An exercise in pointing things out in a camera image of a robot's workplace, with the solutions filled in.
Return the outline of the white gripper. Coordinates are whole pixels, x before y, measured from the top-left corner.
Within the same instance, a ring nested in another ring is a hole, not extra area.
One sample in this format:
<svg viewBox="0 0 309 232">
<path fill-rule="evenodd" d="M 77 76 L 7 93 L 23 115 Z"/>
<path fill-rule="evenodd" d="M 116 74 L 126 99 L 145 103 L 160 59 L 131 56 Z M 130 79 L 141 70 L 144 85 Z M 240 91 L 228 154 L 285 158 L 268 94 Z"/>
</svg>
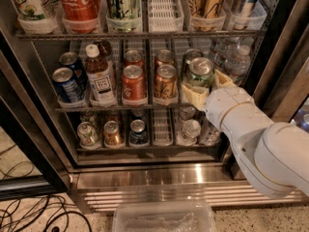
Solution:
<svg viewBox="0 0 309 232">
<path fill-rule="evenodd" d="M 183 101 L 196 109 L 206 112 L 208 120 L 221 129 L 224 117 L 236 106 L 243 103 L 253 104 L 253 98 L 242 88 L 236 86 L 233 80 L 219 70 L 214 71 L 214 88 L 182 85 Z"/>
</svg>

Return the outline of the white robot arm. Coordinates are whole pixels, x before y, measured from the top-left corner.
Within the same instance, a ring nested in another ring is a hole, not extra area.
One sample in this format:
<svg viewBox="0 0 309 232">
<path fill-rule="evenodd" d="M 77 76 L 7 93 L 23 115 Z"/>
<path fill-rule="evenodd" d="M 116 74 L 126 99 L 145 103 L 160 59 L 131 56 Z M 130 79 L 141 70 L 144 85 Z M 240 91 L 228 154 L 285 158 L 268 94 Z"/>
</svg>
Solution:
<svg viewBox="0 0 309 232">
<path fill-rule="evenodd" d="M 228 137 L 240 170 L 257 192 L 281 198 L 299 189 L 309 195 L 308 132 L 272 121 L 222 72 L 215 73 L 213 90 L 185 81 L 182 93 Z"/>
</svg>

